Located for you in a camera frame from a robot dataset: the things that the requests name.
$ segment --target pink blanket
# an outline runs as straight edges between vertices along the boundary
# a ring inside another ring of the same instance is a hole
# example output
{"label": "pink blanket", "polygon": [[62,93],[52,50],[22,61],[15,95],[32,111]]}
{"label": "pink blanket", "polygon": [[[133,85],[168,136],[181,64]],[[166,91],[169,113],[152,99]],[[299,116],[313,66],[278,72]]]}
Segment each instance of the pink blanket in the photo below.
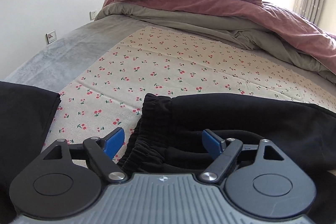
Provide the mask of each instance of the pink blanket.
{"label": "pink blanket", "polygon": [[123,1],[144,7],[213,16],[242,16],[277,33],[289,44],[320,61],[336,74],[336,36],[302,16],[258,0],[105,0],[104,6]]}

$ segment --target gray ribbed panel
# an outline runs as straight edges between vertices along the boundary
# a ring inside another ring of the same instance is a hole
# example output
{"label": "gray ribbed panel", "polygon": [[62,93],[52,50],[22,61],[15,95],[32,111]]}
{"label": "gray ribbed panel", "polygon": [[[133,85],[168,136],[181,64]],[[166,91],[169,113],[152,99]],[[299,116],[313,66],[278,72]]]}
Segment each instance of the gray ribbed panel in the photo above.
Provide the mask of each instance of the gray ribbed panel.
{"label": "gray ribbed panel", "polygon": [[[41,221],[19,217],[13,224],[265,224],[243,215],[216,186],[198,183],[193,176],[136,174],[122,185],[110,185],[85,212],[66,220]],[[282,222],[311,224],[307,218]]]}

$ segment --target electrical outlet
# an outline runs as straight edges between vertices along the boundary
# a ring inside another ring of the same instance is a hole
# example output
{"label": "electrical outlet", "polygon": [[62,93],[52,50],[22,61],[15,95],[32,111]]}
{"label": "electrical outlet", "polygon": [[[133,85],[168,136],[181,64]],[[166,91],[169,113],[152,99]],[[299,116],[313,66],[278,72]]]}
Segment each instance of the electrical outlet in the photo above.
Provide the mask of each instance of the electrical outlet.
{"label": "electrical outlet", "polygon": [[51,42],[54,42],[57,39],[55,30],[48,32],[46,36],[47,36],[48,44],[50,44]]}
{"label": "electrical outlet", "polygon": [[90,12],[90,20],[94,20],[96,18],[97,15],[97,10],[91,11]]}

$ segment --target white logo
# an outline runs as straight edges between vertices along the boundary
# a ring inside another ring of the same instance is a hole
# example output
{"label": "white logo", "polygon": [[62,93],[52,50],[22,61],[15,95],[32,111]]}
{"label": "white logo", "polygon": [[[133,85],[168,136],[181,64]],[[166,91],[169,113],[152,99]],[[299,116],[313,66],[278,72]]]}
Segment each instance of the white logo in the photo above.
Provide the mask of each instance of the white logo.
{"label": "white logo", "polygon": [[169,180],[169,178],[166,177],[166,176],[162,176],[162,177],[159,177],[159,180],[161,180],[162,182],[165,182],[165,181]]}

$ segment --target bed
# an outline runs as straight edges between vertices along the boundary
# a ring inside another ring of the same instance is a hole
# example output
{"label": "bed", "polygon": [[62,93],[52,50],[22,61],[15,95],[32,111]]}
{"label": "bed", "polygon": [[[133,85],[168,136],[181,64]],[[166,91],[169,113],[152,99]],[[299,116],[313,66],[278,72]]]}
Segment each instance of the bed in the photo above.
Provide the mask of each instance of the bed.
{"label": "bed", "polygon": [[336,112],[334,45],[334,35],[261,0],[105,0],[95,22],[48,45],[5,81],[60,94],[45,147],[123,127],[118,162],[146,93],[225,92]]}

